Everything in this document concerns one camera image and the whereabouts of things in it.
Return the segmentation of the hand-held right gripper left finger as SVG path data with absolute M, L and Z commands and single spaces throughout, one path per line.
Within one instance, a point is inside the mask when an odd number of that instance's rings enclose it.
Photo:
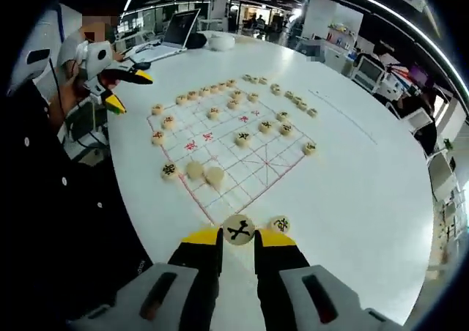
M 185 237 L 166 263 L 122 287 L 110 305 L 72 321 L 72 330 L 209 330 L 219 292 L 223 231 Z

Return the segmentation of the person's left hand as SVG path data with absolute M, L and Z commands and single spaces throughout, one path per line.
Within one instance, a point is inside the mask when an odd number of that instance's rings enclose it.
M 119 79 L 112 78 L 109 74 L 103 72 L 97 75 L 97 79 L 103 87 L 110 90 L 120 83 Z M 84 77 L 80 75 L 77 75 L 73 81 L 73 90 L 78 100 L 82 100 L 89 96 L 89 91 L 85 88 L 84 82 Z

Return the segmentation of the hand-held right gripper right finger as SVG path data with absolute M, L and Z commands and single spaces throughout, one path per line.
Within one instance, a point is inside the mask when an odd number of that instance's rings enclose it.
M 287 235 L 254 233 L 257 296 L 267 330 L 401 330 L 320 265 L 310 265 Z

